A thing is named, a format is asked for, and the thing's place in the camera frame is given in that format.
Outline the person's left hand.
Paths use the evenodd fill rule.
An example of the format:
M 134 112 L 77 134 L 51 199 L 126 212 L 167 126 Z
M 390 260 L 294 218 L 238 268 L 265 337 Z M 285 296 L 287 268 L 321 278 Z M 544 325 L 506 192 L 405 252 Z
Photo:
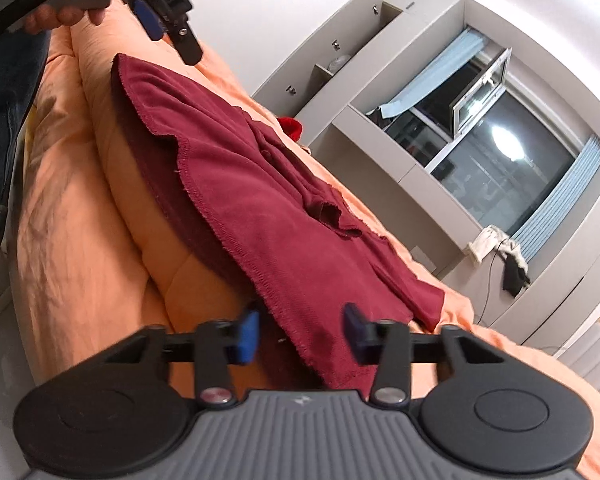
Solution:
M 42 4 L 30 13 L 23 21 L 23 29 L 30 35 L 37 35 L 46 30 L 53 30 L 61 26 L 73 26 L 88 16 L 92 24 L 102 24 L 107 8 L 83 10 L 77 6 L 64 6 L 56 10 L 48 4 Z

